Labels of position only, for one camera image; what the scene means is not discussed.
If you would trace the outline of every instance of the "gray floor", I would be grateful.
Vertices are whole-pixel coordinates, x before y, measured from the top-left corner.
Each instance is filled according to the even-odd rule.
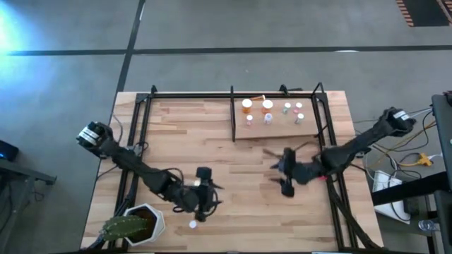
[[[137,6],[138,0],[5,1],[0,50],[125,49]],[[409,28],[393,0],[147,0],[135,48],[426,44],[452,44],[450,28]],[[451,59],[448,51],[134,56],[124,90],[275,90],[282,83],[310,90],[322,81],[327,90],[346,91],[357,121],[389,106],[428,107],[433,94],[450,90]],[[52,188],[38,186],[45,199],[27,207],[9,253],[79,247],[99,162],[74,138],[89,121],[109,121],[123,60],[0,56],[0,139],[19,146],[21,164],[58,176]],[[422,152],[440,153],[434,128],[429,137]],[[435,162],[416,170],[443,171]],[[389,171],[387,164],[382,169]],[[424,238],[382,233],[390,249],[427,252]]]

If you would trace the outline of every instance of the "wooden table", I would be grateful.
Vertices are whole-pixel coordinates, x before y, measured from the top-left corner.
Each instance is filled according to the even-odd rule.
[[[114,114],[124,125],[121,145],[126,145],[135,96],[135,92],[120,92],[115,102]],[[328,92],[328,101],[336,138],[341,145],[355,135],[345,93]],[[295,197],[285,198],[280,194],[279,185],[268,180],[278,175],[269,169],[276,160],[262,153],[263,148],[281,153],[286,146],[296,147],[314,139],[271,138],[237,140],[234,143],[231,141],[230,126],[228,99],[152,100],[146,138],[150,147],[144,153],[144,162],[160,169],[178,167],[187,181],[196,179],[196,167],[211,167],[214,182],[225,188],[218,192],[224,203],[207,222],[198,223],[196,229],[190,229],[192,214],[173,213],[172,203],[161,201],[140,181],[136,204],[146,202],[162,210],[166,229],[156,242],[131,250],[337,250],[326,183],[313,180],[307,186],[296,185]],[[112,121],[111,127],[115,137],[118,137],[118,123]],[[318,151],[318,146],[307,145],[299,150],[297,160],[307,162]],[[102,162],[99,173],[111,166],[109,160]],[[82,246],[91,244],[104,221],[113,215],[120,173],[115,169],[97,181]],[[372,240],[382,246],[364,172],[351,167],[344,175],[353,215]],[[343,219],[341,224],[345,241],[348,242]]]

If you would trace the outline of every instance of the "soil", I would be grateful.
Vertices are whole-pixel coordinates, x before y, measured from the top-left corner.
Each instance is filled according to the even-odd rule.
[[[138,243],[143,240],[146,240],[153,236],[155,224],[157,223],[157,217],[147,208],[140,208],[137,210],[134,210],[130,214],[136,215],[140,218],[147,219],[148,225],[146,227],[146,230],[140,231],[135,236],[130,236],[129,239],[133,243]]]

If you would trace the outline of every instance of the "white hexagonal pot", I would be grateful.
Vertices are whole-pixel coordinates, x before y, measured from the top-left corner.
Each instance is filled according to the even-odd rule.
[[[129,208],[129,209],[127,209],[124,212],[124,216],[131,215],[131,214],[133,214],[133,212],[135,210],[142,209],[142,208],[145,208],[145,209],[149,210],[157,218],[156,222],[155,222],[153,234],[152,234],[152,236],[150,238],[147,238],[147,239],[142,240],[140,242],[133,242],[131,239],[126,237],[125,239],[129,242],[129,244],[131,246],[137,246],[137,245],[140,245],[140,244],[143,244],[143,243],[153,242],[153,241],[157,240],[158,236],[160,234],[162,234],[162,232],[165,230],[165,220],[163,219],[163,213],[161,211],[155,209],[154,207],[150,206],[149,204],[142,204],[142,205],[138,205],[138,206]]]

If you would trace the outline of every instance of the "potted plant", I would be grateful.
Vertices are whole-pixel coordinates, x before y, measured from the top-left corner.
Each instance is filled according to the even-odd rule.
[[[131,246],[153,242],[165,230],[163,213],[148,204],[127,209],[124,216],[109,219],[100,232],[106,241],[125,238]]]

